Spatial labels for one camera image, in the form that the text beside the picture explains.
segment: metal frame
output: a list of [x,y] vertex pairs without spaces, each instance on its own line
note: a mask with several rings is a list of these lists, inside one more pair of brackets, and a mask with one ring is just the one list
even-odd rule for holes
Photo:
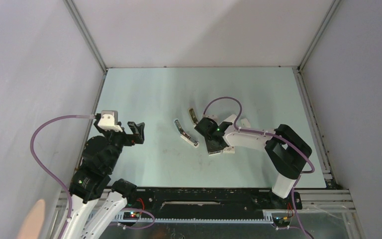
[[80,13],[78,12],[77,6],[75,5],[73,0],[64,0],[65,6],[67,7],[68,11],[70,12],[75,24],[78,27],[78,30],[80,30],[81,35],[84,37],[84,40],[86,41],[87,46],[90,48],[90,51],[92,52],[93,56],[95,57],[96,61],[100,65],[101,70],[104,74],[107,72],[106,64],[103,61],[103,58],[95,44],[95,41],[93,40],[89,30],[86,27],[86,24],[84,23],[83,18],[81,17]]
[[315,148],[319,153],[320,159],[323,162],[322,164],[320,164],[320,166],[323,172],[324,179],[334,179],[337,183],[337,180],[333,175],[333,167],[331,166],[330,159],[328,156],[329,151],[326,149],[326,145],[324,143],[324,135],[321,133],[320,127],[315,117],[314,109],[312,107],[311,100],[308,96],[304,79],[302,78],[302,75],[297,67],[293,67],[292,69],[299,90],[299,94],[303,102],[305,114],[307,115],[307,120],[309,122],[311,134],[314,136],[314,140],[316,142]]
[[[92,114],[96,114],[97,105],[98,105],[98,102],[100,100],[100,95],[101,95],[101,92],[103,90],[103,84],[104,84],[105,80],[106,80],[106,73],[104,73],[103,77],[101,78],[101,81],[100,81],[100,84],[99,84],[99,88],[98,88],[98,92],[97,92],[96,99],[95,99],[95,103],[93,105]],[[90,133],[90,129],[92,129],[92,125],[93,125],[93,121],[89,120],[89,124],[87,125],[86,134],[84,135],[83,143],[81,144],[80,154],[78,155],[78,158],[77,158],[76,168],[78,168],[80,166],[81,157],[82,157],[81,156],[81,152],[83,151],[84,145],[86,144],[87,139],[89,138],[89,133]]]
[[[312,135],[315,138],[316,142],[316,150],[319,152],[319,156],[323,163],[321,164],[322,172],[324,175],[324,179],[327,182],[328,189],[306,189],[306,190],[296,190],[300,193],[301,201],[302,201],[302,210],[299,210],[299,213],[341,213],[343,220],[345,222],[345,226],[347,229],[348,237],[350,239],[364,239],[365,235],[363,234],[358,216],[356,214],[355,205],[352,201],[351,194],[349,190],[336,190],[334,187],[337,183],[336,178],[333,175],[333,164],[331,163],[331,159],[328,155],[328,150],[325,144],[324,135],[321,133],[320,126],[315,117],[314,109],[311,103],[311,100],[308,96],[308,92],[306,89],[306,85],[304,83],[301,72],[306,66],[307,61],[309,60],[313,50],[315,49],[319,39],[323,35],[325,29],[327,28],[330,20],[333,15],[336,13],[338,6],[340,5],[342,0],[334,0],[331,4],[327,14],[325,15],[319,29],[316,32],[315,37],[311,41],[307,51],[305,52],[300,64],[298,67],[293,67],[293,73],[295,75],[295,80],[297,82],[298,90],[301,95],[301,99],[304,105],[304,110],[307,115],[308,122],[310,124],[310,130]],[[103,78],[101,80],[98,94],[95,100],[95,104],[93,106],[93,113],[96,112],[97,104],[102,92],[103,84],[106,78],[107,66],[105,65],[103,58],[90,34],[88,31],[83,18],[81,17],[74,0],[64,0],[64,3],[70,12],[74,22],[76,23],[80,33],[86,41],[86,44],[90,48],[93,56],[96,61],[100,65],[103,71]],[[92,126],[92,123],[89,123],[87,133],[84,136],[83,143],[85,143],[88,139],[89,131]],[[99,202],[96,205],[96,208],[101,206],[107,196],[107,193],[104,193],[103,196],[99,199]],[[62,214],[59,214],[59,210],[64,209],[67,203],[67,198],[65,192],[60,194],[60,198],[58,200],[55,213],[52,218],[52,225],[50,228],[50,233],[48,233],[47,238],[50,238],[52,234],[52,229],[54,228],[57,219],[61,217]],[[271,213],[285,213],[285,210],[264,210],[266,215],[271,215]],[[172,222],[172,223],[201,223],[195,221],[175,221],[175,220],[161,220],[161,222]],[[239,223],[266,223],[264,220],[260,221],[240,221]]]
[[321,36],[323,35],[324,31],[326,30],[327,26],[330,23],[330,20],[336,13],[336,10],[338,9],[339,4],[342,2],[342,0],[333,0],[332,4],[330,5],[326,15],[323,18],[323,21],[321,22],[313,40],[311,41],[307,51],[305,52],[304,56],[301,59],[301,62],[299,64],[299,68],[301,71],[304,70],[305,65],[307,64],[308,59],[310,58],[313,50],[317,46],[318,41],[320,40]]

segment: purple cable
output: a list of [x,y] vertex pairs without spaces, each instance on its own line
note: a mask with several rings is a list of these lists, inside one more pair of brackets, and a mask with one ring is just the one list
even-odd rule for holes
[[[239,128],[237,125],[236,125],[236,122],[238,121],[239,117],[241,116],[242,114],[242,105],[241,105],[241,102],[239,102],[239,100],[233,98],[233,97],[229,97],[229,96],[224,96],[224,97],[219,97],[219,98],[216,98],[214,100],[212,100],[210,103],[208,103],[208,105],[205,107],[204,111],[203,111],[203,115],[205,115],[205,113],[207,112],[207,109],[208,107],[213,104],[214,102],[218,101],[218,100],[222,100],[222,99],[230,99],[230,100],[233,100],[235,101],[236,103],[238,103],[239,105],[239,113],[238,113],[238,116],[236,117],[235,121],[233,122],[233,126],[235,127],[236,130],[238,131],[242,131],[242,132],[249,132],[249,133],[259,133],[259,134],[262,134],[262,135],[268,135],[268,136],[271,136],[271,137],[275,137],[281,141],[283,141],[284,143],[286,143],[288,146],[290,146],[291,148],[293,148],[299,155],[301,155],[301,157],[303,157],[303,159],[310,165],[311,167],[311,170],[309,171],[302,171],[301,174],[305,174],[305,173],[313,173],[314,172],[314,165],[311,163],[311,161],[308,159],[307,156],[305,156],[305,154],[299,150],[294,144],[292,144],[291,142],[289,142],[287,139],[279,136],[279,135],[276,135],[276,134],[273,134],[273,133],[269,133],[269,132],[265,132],[265,131],[261,131],[261,130],[255,130],[255,129],[245,129],[245,128]],[[299,222],[299,226],[301,227],[300,229],[304,232],[304,234],[309,237],[309,235],[306,233],[306,230],[304,229],[304,227],[302,226],[302,223],[301,223],[301,220],[299,218],[299,215],[298,215],[298,212],[296,210],[296,205],[295,205],[295,199],[294,199],[294,189],[295,189],[295,186],[296,184],[299,182],[299,179],[301,178],[301,175],[298,177],[298,179],[295,181],[295,183],[293,184],[293,187],[292,189],[290,190],[290,194],[291,194],[291,197],[292,197],[292,204],[293,204],[293,210],[295,211],[295,215],[296,215],[296,218],[298,219],[298,222]]]
[[61,229],[61,232],[59,233],[59,236],[58,236],[58,239],[60,239],[62,237],[62,235],[64,234],[65,232],[65,229],[67,228],[67,225],[68,225],[68,219],[71,218],[71,211],[72,211],[72,198],[71,198],[71,195],[70,195],[70,192],[67,188],[67,186],[65,186],[65,184],[61,181],[61,179],[59,179],[55,174],[53,174],[41,161],[40,159],[37,157],[36,155],[36,152],[34,152],[34,140],[36,139],[36,136],[37,134],[45,127],[47,126],[48,124],[51,124],[55,121],[58,121],[58,120],[63,120],[63,119],[69,119],[69,118],[79,118],[79,119],[94,119],[95,116],[94,115],[87,115],[87,116],[78,116],[78,115],[70,115],[70,116],[61,116],[61,117],[57,117],[57,118],[54,118],[54,119],[51,119],[49,121],[47,121],[46,123],[42,124],[39,128],[36,129],[36,131],[34,132],[33,136],[31,137],[31,140],[30,140],[30,152],[31,152],[31,155],[33,155],[33,158],[34,160],[36,160],[36,162],[39,164],[39,166],[47,173],[49,174],[53,179],[56,180],[56,182],[59,183],[59,185],[61,185],[62,189],[64,189],[65,193],[67,194],[67,199],[68,199],[68,213],[67,213],[67,220],[65,220],[64,222],[64,225],[62,226],[62,229]]
[[[121,210],[121,212],[139,212],[139,213],[145,213],[145,214],[151,216],[151,218],[152,218],[152,220],[153,220],[149,225],[146,225],[146,226],[143,226],[143,227],[139,227],[139,228],[133,228],[133,227],[130,227],[130,226],[126,226],[126,225],[121,224],[121,225],[123,225],[123,227],[126,227],[126,228],[128,228],[128,229],[134,229],[134,230],[145,229],[145,228],[149,228],[149,227],[151,227],[151,226],[154,224],[154,222],[156,222],[156,218],[154,217],[153,214],[151,214],[150,212],[147,212],[147,211],[145,211],[145,210],[142,210],[142,209],[137,209],[137,208],[124,208],[124,209]],[[110,226],[117,226],[117,225],[118,225],[118,223],[111,223],[111,224],[109,224],[109,227],[110,227]]]

